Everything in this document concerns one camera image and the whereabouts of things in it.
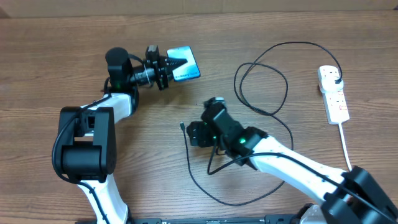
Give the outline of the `blue Samsung Galaxy smartphone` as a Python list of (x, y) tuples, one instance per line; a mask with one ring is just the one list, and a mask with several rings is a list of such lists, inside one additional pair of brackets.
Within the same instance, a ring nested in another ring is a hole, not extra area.
[(179, 65), (172, 70), (172, 75), (176, 82), (183, 82), (185, 80), (193, 80), (201, 76), (197, 62), (193, 55), (190, 46), (177, 47), (168, 49), (167, 56), (174, 59), (185, 59), (183, 65)]

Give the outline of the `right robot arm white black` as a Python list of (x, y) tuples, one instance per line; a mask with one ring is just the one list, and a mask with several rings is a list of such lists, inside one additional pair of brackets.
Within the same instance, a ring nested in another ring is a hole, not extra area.
[(397, 207), (365, 169), (350, 171), (313, 161), (281, 144), (275, 137), (233, 119), (223, 98), (204, 102), (200, 121), (183, 128), (190, 144), (222, 150), (231, 161), (214, 169), (215, 174), (232, 164), (247, 165), (295, 187), (320, 207), (323, 223), (397, 223)]

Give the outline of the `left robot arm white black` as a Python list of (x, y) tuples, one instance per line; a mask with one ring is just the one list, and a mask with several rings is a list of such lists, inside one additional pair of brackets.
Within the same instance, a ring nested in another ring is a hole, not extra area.
[(171, 81), (198, 78), (200, 72), (189, 46), (161, 55), (157, 45), (150, 45), (144, 58), (114, 47), (105, 60), (109, 76), (103, 97), (61, 109), (52, 166), (62, 180), (82, 189), (96, 215), (95, 223), (134, 223), (114, 178), (116, 124), (137, 111), (139, 87), (157, 85), (164, 90)]

